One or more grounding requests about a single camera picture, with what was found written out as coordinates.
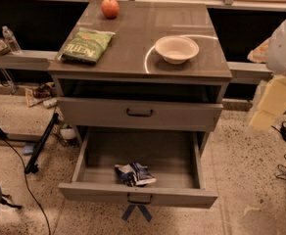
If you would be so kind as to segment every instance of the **drawer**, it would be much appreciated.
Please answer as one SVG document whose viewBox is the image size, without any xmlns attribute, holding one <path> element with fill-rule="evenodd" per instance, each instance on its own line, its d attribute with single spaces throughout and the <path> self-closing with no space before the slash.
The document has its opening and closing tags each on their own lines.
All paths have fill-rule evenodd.
<svg viewBox="0 0 286 235">
<path fill-rule="evenodd" d="M 213 131 L 222 104 L 58 98 L 66 122 L 74 125 Z"/>
<path fill-rule="evenodd" d="M 157 181 L 121 183 L 114 166 L 134 161 Z M 68 200 L 117 204 L 209 208 L 217 198 L 205 190 L 197 135 L 188 131 L 89 127 L 71 183 L 59 188 Z"/>
</svg>

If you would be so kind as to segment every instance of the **green package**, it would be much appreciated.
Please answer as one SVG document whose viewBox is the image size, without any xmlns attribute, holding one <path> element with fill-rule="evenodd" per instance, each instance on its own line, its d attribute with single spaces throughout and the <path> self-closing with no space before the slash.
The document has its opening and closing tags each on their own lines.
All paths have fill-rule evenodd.
<svg viewBox="0 0 286 235">
<path fill-rule="evenodd" d="M 65 47 L 63 57 L 86 63 L 97 63 L 110 43 L 113 32 L 80 28 Z"/>
</svg>

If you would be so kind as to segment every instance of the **speckled concrete floor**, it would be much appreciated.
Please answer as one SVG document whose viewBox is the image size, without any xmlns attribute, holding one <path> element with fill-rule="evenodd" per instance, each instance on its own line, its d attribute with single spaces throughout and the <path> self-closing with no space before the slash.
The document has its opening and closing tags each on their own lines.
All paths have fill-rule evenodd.
<svg viewBox="0 0 286 235">
<path fill-rule="evenodd" d="M 23 96 L 0 95 L 0 126 L 6 132 L 42 134 L 53 110 L 26 106 Z M 286 181 L 277 179 L 277 166 L 286 165 L 286 142 L 270 129 L 248 130 L 249 114 L 223 111 L 202 156 L 207 189 L 218 199 L 209 210 L 148 207 L 147 222 L 139 209 L 123 221 L 126 206 L 70 202 L 58 189 L 69 182 L 78 148 L 64 148 L 50 136 L 30 174 L 29 188 L 46 211 L 52 234 L 286 234 Z M 24 144 L 16 144 L 22 155 Z M 21 204 L 20 211 L 0 206 L 0 234 L 48 234 L 44 216 L 26 190 L 19 157 L 0 144 L 0 184 Z"/>
</svg>

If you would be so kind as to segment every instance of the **cabinet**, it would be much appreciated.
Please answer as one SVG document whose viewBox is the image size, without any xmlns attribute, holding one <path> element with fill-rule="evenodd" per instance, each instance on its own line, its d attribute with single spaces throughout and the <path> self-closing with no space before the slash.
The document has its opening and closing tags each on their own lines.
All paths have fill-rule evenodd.
<svg viewBox="0 0 286 235">
<path fill-rule="evenodd" d="M 55 60 L 49 67 L 65 121 L 81 151 L 71 182 L 59 185 L 69 200 L 210 207 L 201 155 L 222 111 L 231 79 L 205 5 L 120 2 L 106 20 L 92 1 L 81 26 L 116 33 L 96 65 Z M 187 35 L 200 53 L 170 65 L 153 49 L 166 35 Z M 128 187 L 114 165 L 138 161 L 157 182 Z"/>
</svg>

